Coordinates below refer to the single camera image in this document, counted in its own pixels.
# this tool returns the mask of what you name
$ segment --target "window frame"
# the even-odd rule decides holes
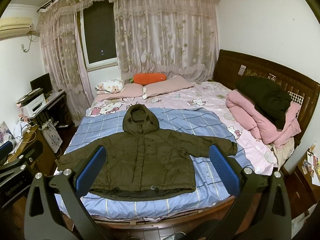
[[[86,67],[87,67],[87,72],[118,65],[118,58],[117,57],[97,61],[94,63],[89,63],[87,46],[85,43],[83,10],[80,11],[80,31],[81,31],[81,40],[82,40],[84,61],[85,61]]]

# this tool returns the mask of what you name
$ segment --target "blue plaid blanket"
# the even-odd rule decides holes
[[[156,115],[162,129],[177,130],[195,135],[216,136],[236,142],[234,136],[218,116],[204,108],[191,110],[150,108],[150,111]],[[84,117],[65,154],[98,138],[122,132],[122,120],[125,113],[126,111],[120,111],[97,117]],[[238,152],[236,156],[232,157],[242,167],[248,166],[253,169],[241,146],[238,145]],[[119,220],[136,218],[157,220],[187,210],[211,207],[218,201],[229,197],[209,158],[191,156],[191,159],[196,176],[196,190],[192,193],[164,200],[139,202],[114,201],[88,193],[85,197],[82,197],[82,202],[91,215]],[[60,209],[68,213],[61,196],[56,195],[56,198]]]

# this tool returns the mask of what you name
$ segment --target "air conditioner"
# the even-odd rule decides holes
[[[0,39],[25,35],[31,30],[31,17],[0,18]]]

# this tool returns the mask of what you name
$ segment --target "computer monitor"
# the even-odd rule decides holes
[[[31,89],[35,90],[37,88],[43,89],[43,94],[45,98],[48,98],[52,94],[52,84],[50,80],[49,73],[42,75],[30,82]]]

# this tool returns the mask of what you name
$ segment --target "lace curtain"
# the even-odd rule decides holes
[[[55,0],[48,8],[40,10],[37,30],[41,33],[46,68],[56,72],[55,82],[61,88],[65,86],[66,77],[70,77],[64,70],[68,64],[63,63],[61,57],[65,60],[64,54],[67,59],[76,55],[73,44],[69,43],[76,40],[74,14],[94,1],[101,0]],[[138,72],[181,74],[192,81],[211,78],[218,56],[214,7],[218,1],[109,0],[114,2],[116,47],[122,78],[127,80]],[[61,51],[61,44],[67,51]],[[75,80],[80,78],[77,62],[69,64]],[[58,79],[60,70],[66,76]],[[76,82],[72,84],[81,91],[78,86],[81,83]],[[73,112],[76,115],[83,110]]]
[[[40,40],[44,66],[50,74],[53,89],[66,91],[72,120],[78,126],[93,96],[90,91],[91,102],[86,98],[80,78],[75,20],[73,14],[61,16],[52,28],[40,32]]]

